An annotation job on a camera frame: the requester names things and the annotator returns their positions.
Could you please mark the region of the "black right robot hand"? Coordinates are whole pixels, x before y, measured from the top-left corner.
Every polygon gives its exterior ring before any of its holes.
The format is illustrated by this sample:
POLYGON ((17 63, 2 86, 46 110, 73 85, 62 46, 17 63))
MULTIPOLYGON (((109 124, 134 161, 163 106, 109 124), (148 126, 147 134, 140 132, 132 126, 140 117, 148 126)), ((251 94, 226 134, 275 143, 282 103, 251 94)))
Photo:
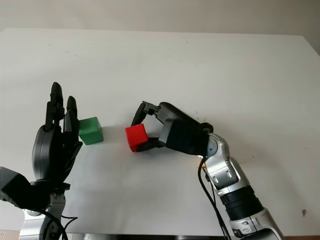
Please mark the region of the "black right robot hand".
POLYGON ((209 143, 209 134, 213 132, 213 126, 207 122, 199 123, 174 105, 168 102, 160 102, 159 105, 143 101, 138 107, 131 128, 141 124, 147 115, 155 116, 163 126, 158 137, 148 137, 145 130, 134 131, 127 136, 134 143, 134 152, 144 152, 154 148, 169 148, 188 155, 205 156, 209 143))

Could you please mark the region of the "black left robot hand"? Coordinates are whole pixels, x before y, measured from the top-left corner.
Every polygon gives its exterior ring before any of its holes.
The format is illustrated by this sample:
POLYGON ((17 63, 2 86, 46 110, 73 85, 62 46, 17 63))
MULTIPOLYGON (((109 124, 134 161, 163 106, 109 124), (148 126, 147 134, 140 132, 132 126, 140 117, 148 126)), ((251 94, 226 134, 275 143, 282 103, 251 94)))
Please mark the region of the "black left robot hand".
POLYGON ((83 143, 79 141, 77 103, 68 97, 64 108, 62 87, 54 82, 46 104, 45 124, 36 135, 32 149, 34 184, 69 190, 65 180, 70 174, 83 143))

